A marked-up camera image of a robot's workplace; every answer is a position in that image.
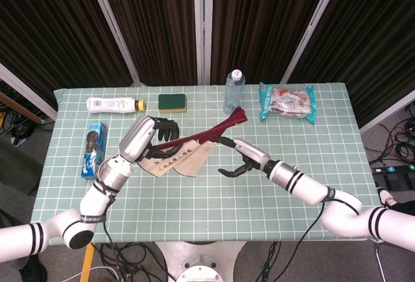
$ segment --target plastic water bottle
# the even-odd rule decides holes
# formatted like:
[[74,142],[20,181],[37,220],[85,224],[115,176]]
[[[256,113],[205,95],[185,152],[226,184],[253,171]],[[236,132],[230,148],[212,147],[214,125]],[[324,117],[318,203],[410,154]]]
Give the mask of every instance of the plastic water bottle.
[[241,105],[241,96],[245,85],[245,76],[242,71],[235,69],[226,77],[225,99],[223,111],[227,115],[233,113]]

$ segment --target table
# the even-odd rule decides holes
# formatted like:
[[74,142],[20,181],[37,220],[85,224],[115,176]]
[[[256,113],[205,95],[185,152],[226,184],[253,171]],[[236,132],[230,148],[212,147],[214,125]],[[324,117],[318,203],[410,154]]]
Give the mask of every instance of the table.
[[[286,85],[288,88],[301,86]],[[158,113],[160,93],[185,93],[186,113]],[[226,131],[268,152],[274,159],[297,165],[314,179],[355,194],[364,208],[379,199],[368,160],[342,83],[315,84],[317,120],[287,117],[259,121],[258,85],[247,85],[242,107],[248,121]],[[147,102],[150,116],[174,119],[181,136],[191,135],[225,120],[224,86],[61,89],[55,92],[58,118],[34,204],[32,222],[46,220],[71,207],[78,208],[92,181],[80,177],[86,126],[102,121],[108,127],[106,155],[118,153],[118,143],[142,113],[86,111],[86,99],[135,97]],[[316,218],[319,208],[304,204],[269,182],[257,170],[232,179],[218,168],[235,169],[241,155],[218,145],[197,178],[173,169],[155,178],[137,165],[135,172],[108,210],[108,231],[115,242],[131,241],[297,241]],[[339,238],[319,222],[305,240]],[[102,224],[94,242],[106,242]],[[52,244],[61,244],[53,239]]]

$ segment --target black curtain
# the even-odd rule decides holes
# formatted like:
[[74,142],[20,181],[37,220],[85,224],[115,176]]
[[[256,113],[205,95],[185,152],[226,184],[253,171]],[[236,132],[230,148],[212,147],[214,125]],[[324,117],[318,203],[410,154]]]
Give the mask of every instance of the black curtain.
[[0,62],[55,108],[54,89],[132,83],[97,0],[0,0]]
[[279,82],[319,0],[213,0],[211,83]]
[[359,126],[415,89],[415,0],[331,0],[289,83],[345,82]]
[[194,0],[109,0],[149,86],[197,85]]

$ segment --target white bottle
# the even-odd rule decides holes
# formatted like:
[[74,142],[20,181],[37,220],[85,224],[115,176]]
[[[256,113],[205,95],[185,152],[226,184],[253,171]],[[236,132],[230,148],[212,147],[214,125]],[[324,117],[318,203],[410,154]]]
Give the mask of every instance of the white bottle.
[[245,85],[245,76],[242,71],[235,69],[226,77],[225,99],[223,111],[230,115],[236,107],[241,106],[241,96]]
[[143,100],[133,99],[132,97],[122,97],[117,99],[90,97],[86,100],[86,109],[90,113],[128,113],[145,110],[145,102]]

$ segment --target green sponge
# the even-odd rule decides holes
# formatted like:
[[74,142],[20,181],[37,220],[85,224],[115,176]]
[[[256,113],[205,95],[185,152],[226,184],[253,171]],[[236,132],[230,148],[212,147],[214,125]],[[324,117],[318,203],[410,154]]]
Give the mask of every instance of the green sponge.
[[159,112],[186,112],[186,95],[160,94],[158,95]]

